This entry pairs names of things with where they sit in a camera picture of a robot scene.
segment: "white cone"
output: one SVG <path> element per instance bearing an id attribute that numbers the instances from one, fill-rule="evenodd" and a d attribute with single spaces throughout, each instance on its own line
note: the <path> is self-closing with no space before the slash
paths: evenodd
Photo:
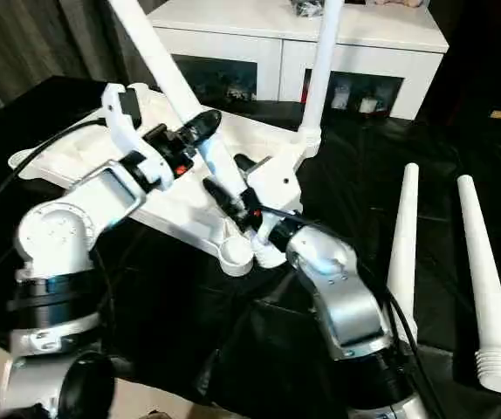
<path id="1" fill-rule="evenodd" d="M 457 182 L 476 301 L 477 378 L 485 388 L 501 393 L 501 282 L 474 181 L 471 176 L 463 175 Z"/>
<path id="2" fill-rule="evenodd" d="M 417 232 L 417 190 L 419 167 L 410 163 L 404 170 L 401 184 L 400 205 L 396 217 L 392 255 L 388 267 L 388 289 L 400 305 L 409 329 L 417 340 L 417 324 L 414 320 L 415 296 L 415 239 Z M 407 342 L 401 322 L 397 316 L 396 326 L 401 340 Z"/>

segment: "black tablecloth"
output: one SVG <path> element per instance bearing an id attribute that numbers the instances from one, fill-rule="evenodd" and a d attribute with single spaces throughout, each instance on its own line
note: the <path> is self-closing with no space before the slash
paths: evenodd
<path id="1" fill-rule="evenodd" d="M 99 105 L 104 84 L 54 78 L 0 112 L 0 180 L 6 159 Z M 229 109 L 285 127 L 300 106 Z M 449 418 L 501 418 L 501 395 L 474 368 L 477 327 L 456 178 L 474 176 L 501 276 L 501 140 L 489 133 L 364 120 L 327 112 L 319 154 L 298 177 L 305 215 L 337 230 L 381 280 L 388 268 L 405 164 L 420 165 L 415 317 L 422 357 Z M 17 182 L 0 202 L 0 345 L 13 272 L 14 229 L 35 203 L 57 196 L 43 181 Z M 98 244 L 113 282 L 106 345 L 128 360 L 120 374 L 196 402 L 252 417 L 345 417 L 311 301 L 291 269 L 223 275 L 217 261 L 127 220 Z"/>

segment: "white pole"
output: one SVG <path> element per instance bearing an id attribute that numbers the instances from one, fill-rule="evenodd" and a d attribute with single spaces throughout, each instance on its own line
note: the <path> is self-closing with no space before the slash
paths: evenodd
<path id="1" fill-rule="evenodd" d="M 417 340 L 417 324 L 414 320 L 414 296 L 415 296 L 415 239 L 417 233 L 417 190 L 419 179 L 419 167 L 410 163 L 404 170 L 404 178 L 401 184 L 400 205 L 396 216 L 394 241 L 390 266 L 388 267 L 388 289 L 400 305 L 408 326 Z M 401 340 L 407 342 L 403 326 L 396 321 L 398 335 Z"/>
<path id="2" fill-rule="evenodd" d="M 202 105 L 161 43 L 144 10 L 136 0 L 108 0 L 108 2 L 181 122 L 192 120 L 203 111 Z M 246 189 L 235 161 L 223 145 L 220 132 L 205 141 L 198 151 L 210 172 L 230 194 L 238 197 Z"/>
<path id="3" fill-rule="evenodd" d="M 463 175 L 457 182 L 476 302 L 477 377 L 482 386 L 501 393 L 501 281 L 474 181 L 471 176 Z"/>
<path id="4" fill-rule="evenodd" d="M 306 98 L 305 113 L 299 127 L 299 132 L 303 135 L 307 144 L 307 157 L 315 156 L 320 147 L 320 119 L 322 118 L 326 91 L 328 90 L 332 56 L 336 38 L 338 37 L 343 3 L 344 0 L 326 0 L 324 4 L 324 15 Z"/>

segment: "curtain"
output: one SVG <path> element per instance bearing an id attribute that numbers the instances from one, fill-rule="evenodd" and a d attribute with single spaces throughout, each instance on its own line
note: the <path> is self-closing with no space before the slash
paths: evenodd
<path id="1" fill-rule="evenodd" d="M 53 75 L 153 84 L 105 0 L 0 0 L 0 104 Z"/>

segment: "red component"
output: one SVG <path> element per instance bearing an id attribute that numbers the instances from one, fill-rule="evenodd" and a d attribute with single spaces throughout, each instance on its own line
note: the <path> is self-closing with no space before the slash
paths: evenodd
<path id="1" fill-rule="evenodd" d="M 187 167 L 184 165 L 179 166 L 178 168 L 175 169 L 175 173 L 177 176 L 184 175 L 187 172 Z"/>

